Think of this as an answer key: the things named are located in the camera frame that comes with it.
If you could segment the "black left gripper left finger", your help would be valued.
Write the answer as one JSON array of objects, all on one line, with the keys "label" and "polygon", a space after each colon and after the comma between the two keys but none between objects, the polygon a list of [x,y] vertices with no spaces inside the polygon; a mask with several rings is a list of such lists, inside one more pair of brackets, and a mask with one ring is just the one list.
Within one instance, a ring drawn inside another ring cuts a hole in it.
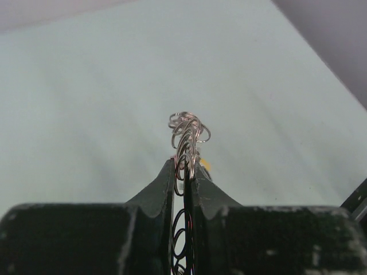
[{"label": "black left gripper left finger", "polygon": [[170,274],[174,161],[124,203],[26,203],[1,218],[2,274]]}]

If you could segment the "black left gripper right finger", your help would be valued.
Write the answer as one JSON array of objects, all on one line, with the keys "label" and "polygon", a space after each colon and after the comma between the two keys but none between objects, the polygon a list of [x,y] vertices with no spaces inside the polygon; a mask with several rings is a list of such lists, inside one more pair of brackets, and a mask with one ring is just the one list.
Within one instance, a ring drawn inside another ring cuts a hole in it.
[{"label": "black left gripper right finger", "polygon": [[243,206],[197,166],[190,185],[196,274],[365,274],[366,238],[330,206]]}]

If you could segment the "metal key organizer with rings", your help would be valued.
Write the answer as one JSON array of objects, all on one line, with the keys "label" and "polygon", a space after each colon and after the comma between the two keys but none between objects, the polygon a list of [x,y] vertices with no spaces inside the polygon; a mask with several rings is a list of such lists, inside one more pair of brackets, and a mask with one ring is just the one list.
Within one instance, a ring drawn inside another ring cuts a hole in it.
[{"label": "metal key organizer with rings", "polygon": [[[211,138],[209,128],[191,112],[173,113],[169,117],[168,127],[172,129],[171,146],[176,153],[171,158],[174,160],[174,195],[182,198],[183,208],[180,209],[173,220],[171,231],[171,273],[194,274],[193,251],[193,221],[189,206],[189,187],[194,179],[194,169],[202,159],[200,143],[208,142]],[[211,179],[209,171],[204,169],[204,175]]]}]

